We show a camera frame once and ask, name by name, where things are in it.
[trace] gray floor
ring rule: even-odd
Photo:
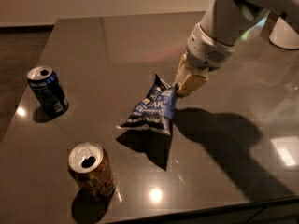
[[[0,143],[27,86],[26,75],[35,67],[50,30],[0,31]]]

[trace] dark table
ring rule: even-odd
[[[298,62],[295,52],[286,60],[287,51],[269,51],[266,28],[243,35],[235,56],[178,100],[172,135],[116,128],[155,71],[173,82],[202,15],[57,21],[38,65],[56,71],[70,106],[50,119],[27,87],[18,107],[25,115],[17,110],[0,146],[1,223],[113,222],[240,206],[227,223],[298,214]],[[86,141],[107,151],[117,179],[106,203],[86,201],[67,172],[68,154]],[[280,200],[292,201],[287,209],[265,205]]]

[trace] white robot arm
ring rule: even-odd
[[[282,49],[299,49],[299,0],[215,0],[187,40],[175,83],[184,97],[208,80],[234,53],[236,41],[269,11],[280,17],[270,35]]]

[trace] blue chip bag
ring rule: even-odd
[[[170,86],[157,74],[147,97],[134,108],[129,119],[119,129],[147,130],[170,135],[176,110],[177,85]]]

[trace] opened can top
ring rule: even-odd
[[[28,72],[27,77],[30,80],[42,80],[49,77],[52,73],[52,68],[48,66],[38,66],[33,68],[31,71]]]
[[[70,168],[80,174],[89,173],[102,161],[103,149],[94,142],[85,142],[76,146],[68,157]]]

